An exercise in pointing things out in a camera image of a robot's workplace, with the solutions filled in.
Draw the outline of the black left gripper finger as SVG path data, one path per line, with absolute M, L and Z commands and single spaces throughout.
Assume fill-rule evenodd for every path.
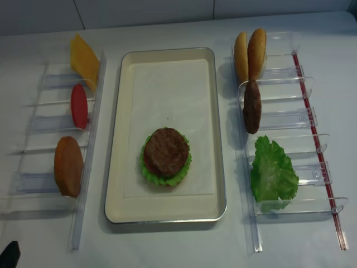
M 21 252 L 18 241 L 12 241 L 6 246 L 0 255 L 0 267 L 16 268 L 20 255 Z

